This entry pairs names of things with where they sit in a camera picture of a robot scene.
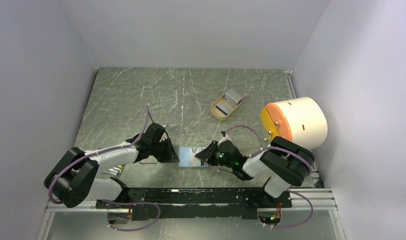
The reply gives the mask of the grey card holder wallet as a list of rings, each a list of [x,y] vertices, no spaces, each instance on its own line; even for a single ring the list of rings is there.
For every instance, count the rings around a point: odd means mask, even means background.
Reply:
[[[205,168],[208,166],[207,163],[203,162],[199,158],[196,158],[195,155],[204,150],[204,147],[179,147],[179,163],[180,168]]]

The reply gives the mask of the stack of credit cards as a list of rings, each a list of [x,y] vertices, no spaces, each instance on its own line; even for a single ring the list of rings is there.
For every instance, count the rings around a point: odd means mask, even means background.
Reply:
[[[243,96],[241,93],[234,89],[229,89],[227,92],[224,93],[223,99],[226,101],[226,103],[231,106],[232,108],[235,108],[237,105],[239,105],[242,100]]]

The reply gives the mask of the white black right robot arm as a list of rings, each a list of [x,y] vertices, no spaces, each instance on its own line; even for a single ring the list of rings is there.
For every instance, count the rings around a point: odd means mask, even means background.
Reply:
[[[213,141],[195,157],[211,166],[224,166],[242,181],[249,181],[263,172],[270,176],[260,194],[266,207],[273,207],[280,195],[290,187],[300,187],[304,179],[312,173],[314,154],[283,137],[276,136],[271,143],[249,156],[243,155],[225,135]]]

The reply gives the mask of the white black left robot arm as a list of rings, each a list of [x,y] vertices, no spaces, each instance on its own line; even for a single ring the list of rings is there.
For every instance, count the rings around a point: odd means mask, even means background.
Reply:
[[[166,129],[151,123],[145,132],[124,142],[99,150],[69,149],[44,180],[55,204],[73,208],[83,201],[109,200],[122,208],[129,202],[129,187],[116,177],[97,176],[111,168],[138,163],[154,157],[159,163],[177,163]]]

